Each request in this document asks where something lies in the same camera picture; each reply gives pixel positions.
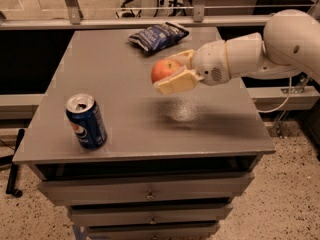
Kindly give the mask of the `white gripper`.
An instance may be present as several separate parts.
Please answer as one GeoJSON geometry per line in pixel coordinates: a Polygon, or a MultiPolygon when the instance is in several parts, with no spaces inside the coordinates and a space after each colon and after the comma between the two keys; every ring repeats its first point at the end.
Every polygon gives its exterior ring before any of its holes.
{"type": "Polygon", "coordinates": [[[153,84],[154,89],[163,95],[192,90],[199,82],[214,86],[231,79],[224,40],[206,43],[196,51],[189,49],[173,54],[169,59],[186,67],[153,84]]]}

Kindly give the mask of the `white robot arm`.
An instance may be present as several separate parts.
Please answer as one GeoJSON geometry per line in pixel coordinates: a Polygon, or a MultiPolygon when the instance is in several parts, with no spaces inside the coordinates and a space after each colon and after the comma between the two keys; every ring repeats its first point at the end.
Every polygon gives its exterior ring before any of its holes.
{"type": "Polygon", "coordinates": [[[320,22],[304,12],[284,10],[268,20],[261,34],[208,42],[170,59],[180,68],[154,83],[164,95],[234,77],[269,80],[305,73],[320,83],[320,22]]]}

